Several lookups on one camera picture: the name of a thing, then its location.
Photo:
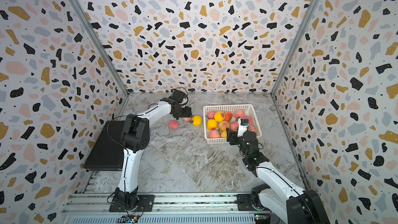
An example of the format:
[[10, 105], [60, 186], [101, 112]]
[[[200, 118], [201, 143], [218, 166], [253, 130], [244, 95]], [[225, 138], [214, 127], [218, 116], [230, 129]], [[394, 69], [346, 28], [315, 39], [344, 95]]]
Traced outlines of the orange pink peach front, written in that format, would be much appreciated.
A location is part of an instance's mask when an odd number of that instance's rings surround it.
[[220, 137], [221, 138], [226, 138], [227, 137], [227, 131], [221, 132]]

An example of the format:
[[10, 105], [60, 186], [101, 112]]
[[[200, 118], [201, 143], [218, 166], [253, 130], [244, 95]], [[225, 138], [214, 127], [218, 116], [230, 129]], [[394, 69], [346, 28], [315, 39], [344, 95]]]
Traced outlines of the yellow pink peach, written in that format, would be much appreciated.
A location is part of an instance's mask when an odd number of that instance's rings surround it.
[[230, 123], [226, 120], [223, 120], [219, 123], [219, 130], [221, 132], [224, 132], [227, 130], [227, 128], [230, 128]]

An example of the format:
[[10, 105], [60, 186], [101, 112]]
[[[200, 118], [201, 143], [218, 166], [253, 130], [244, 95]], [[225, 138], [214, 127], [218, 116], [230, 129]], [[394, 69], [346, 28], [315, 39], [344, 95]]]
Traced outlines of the orange red lone peach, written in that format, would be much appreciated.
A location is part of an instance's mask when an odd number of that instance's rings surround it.
[[233, 113], [225, 112], [225, 121], [229, 122], [232, 117], [234, 117]]

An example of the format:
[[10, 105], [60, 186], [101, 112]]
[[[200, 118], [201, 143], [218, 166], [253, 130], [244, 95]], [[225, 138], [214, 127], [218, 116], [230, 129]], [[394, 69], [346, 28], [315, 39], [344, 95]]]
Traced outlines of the white perforated plastic basket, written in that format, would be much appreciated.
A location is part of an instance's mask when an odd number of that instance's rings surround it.
[[204, 134], [207, 144], [224, 144], [227, 142], [227, 128], [238, 131], [242, 119], [247, 120], [244, 130], [262, 136], [259, 120], [251, 104], [208, 105], [203, 107], [205, 119]]

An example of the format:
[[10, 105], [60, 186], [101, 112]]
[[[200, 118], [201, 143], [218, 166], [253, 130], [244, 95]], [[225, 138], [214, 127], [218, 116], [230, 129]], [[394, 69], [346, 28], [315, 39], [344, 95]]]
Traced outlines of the yellow peach back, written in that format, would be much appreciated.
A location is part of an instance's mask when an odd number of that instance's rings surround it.
[[216, 112], [214, 114], [214, 120], [216, 122], [222, 122], [225, 120], [225, 118], [226, 118], [226, 114], [224, 112]]

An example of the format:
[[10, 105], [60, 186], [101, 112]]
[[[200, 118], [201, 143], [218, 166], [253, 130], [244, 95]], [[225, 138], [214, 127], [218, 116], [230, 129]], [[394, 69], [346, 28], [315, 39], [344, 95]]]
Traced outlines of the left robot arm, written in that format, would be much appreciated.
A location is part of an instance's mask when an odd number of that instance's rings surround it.
[[178, 87], [172, 90], [171, 96], [151, 104], [146, 111], [125, 115], [121, 132], [122, 174], [113, 194], [112, 207], [119, 205], [121, 209], [131, 211], [140, 205], [138, 171], [142, 154], [150, 141], [150, 128], [167, 115], [172, 115], [176, 120], [192, 117], [192, 110], [187, 106], [188, 101], [188, 91]]

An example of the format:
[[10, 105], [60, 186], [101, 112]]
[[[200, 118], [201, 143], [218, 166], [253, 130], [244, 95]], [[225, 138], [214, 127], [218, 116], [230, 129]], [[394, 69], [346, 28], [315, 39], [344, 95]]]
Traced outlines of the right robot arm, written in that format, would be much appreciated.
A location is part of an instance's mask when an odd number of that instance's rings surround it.
[[281, 174], [260, 151], [254, 132], [239, 134], [227, 129], [227, 141], [236, 145], [247, 170], [264, 181], [251, 191], [251, 202], [256, 209], [269, 209], [286, 224], [329, 224], [320, 196], [305, 190]]

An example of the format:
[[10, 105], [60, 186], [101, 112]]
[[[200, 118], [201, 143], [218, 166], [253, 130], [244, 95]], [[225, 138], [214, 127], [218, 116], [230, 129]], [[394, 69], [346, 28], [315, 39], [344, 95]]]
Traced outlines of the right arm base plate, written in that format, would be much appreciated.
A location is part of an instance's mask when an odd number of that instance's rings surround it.
[[236, 204], [239, 211], [269, 211], [253, 194], [236, 195]]

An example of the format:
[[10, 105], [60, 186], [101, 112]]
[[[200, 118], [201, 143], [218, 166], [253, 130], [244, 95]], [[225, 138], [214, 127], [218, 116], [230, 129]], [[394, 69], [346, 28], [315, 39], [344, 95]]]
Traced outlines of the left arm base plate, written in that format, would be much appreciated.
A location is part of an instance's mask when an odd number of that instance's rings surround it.
[[129, 212], [142, 213], [151, 212], [154, 204], [155, 195], [141, 195], [132, 196], [127, 200], [122, 197], [113, 197], [109, 212]]

